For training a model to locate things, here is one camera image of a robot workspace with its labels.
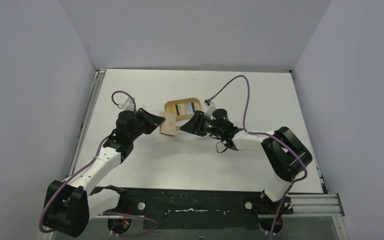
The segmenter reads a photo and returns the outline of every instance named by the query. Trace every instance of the white table surface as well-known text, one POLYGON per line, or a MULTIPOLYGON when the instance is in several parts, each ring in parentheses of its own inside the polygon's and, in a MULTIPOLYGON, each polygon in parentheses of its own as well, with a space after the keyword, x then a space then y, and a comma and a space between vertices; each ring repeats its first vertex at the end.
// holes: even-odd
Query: white table surface
MULTIPOLYGON (((250 82, 247 129, 272 131, 286 126, 311 149, 290 73, 108 69, 75 169, 91 160, 99 142, 116 126, 120 110, 111 101, 114 91, 130 93, 138 107, 159 115, 167 101, 203 101, 238 74, 250 82)), ((213 102, 227 110, 231 122, 242 127, 246 97, 245 81, 238 78, 213 102)), ((121 93, 115 96, 117 102, 126 98, 121 93)), ((181 131, 170 138, 161 135, 158 128, 151 135, 141 135, 130 156, 99 186, 215 191, 261 191, 266 187, 274 171, 264 153, 228 150, 219 154, 216 143, 215 139, 181 131)), ((307 179, 296 183, 291 192, 322 193, 314 161, 307 169, 307 179)))

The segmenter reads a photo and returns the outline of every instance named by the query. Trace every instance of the orange wire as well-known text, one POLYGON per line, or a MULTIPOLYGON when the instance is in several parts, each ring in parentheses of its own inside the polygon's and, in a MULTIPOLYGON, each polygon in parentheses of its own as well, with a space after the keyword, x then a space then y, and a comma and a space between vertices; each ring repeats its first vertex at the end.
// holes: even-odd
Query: orange wire
MULTIPOLYGON (((127 214, 130 214, 131 211, 132 211, 132 205, 129 204, 127 214)), ((125 216, 123 216, 123 221, 125 224, 129 225, 129 222, 127 221, 127 219, 125 219, 125 216)))

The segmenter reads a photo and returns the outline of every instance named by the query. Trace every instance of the cable connector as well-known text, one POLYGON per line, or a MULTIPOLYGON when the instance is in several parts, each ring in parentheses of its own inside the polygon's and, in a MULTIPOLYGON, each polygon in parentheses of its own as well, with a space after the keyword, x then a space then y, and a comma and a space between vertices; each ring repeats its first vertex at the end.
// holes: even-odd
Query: cable connector
POLYGON ((121 109, 122 111, 128 110, 128 111, 133 112, 135 109, 135 103, 133 102, 133 100, 130 97, 128 97, 124 104, 120 103, 117 105, 117 107, 119 109, 121 109))
POLYGON ((211 118, 213 112, 217 109, 216 105, 210 99, 204 100, 203 103, 206 107, 205 116, 211 118))

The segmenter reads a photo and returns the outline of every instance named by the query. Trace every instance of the wooden tray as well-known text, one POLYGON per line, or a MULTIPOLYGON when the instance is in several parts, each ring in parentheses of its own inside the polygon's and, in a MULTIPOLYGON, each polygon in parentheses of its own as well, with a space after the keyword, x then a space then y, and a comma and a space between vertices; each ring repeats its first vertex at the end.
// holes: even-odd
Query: wooden tray
POLYGON ((198 110, 201 110, 201 102, 195 97, 168 101, 164 104, 164 111, 174 114, 176 121, 190 119, 198 110))

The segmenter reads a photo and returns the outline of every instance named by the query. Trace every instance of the white wall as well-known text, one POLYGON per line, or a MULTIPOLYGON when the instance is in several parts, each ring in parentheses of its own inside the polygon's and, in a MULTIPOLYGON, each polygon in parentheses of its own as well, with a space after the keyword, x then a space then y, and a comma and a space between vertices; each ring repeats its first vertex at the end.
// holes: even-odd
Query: white wall
POLYGON ((0 240, 39 238, 67 173, 94 77, 57 0, 0 0, 0 240))
POLYGON ((291 70, 331 0, 60 0, 96 68, 291 70))
POLYGON ((384 1, 333 0, 292 76, 350 239, 384 239, 384 1))

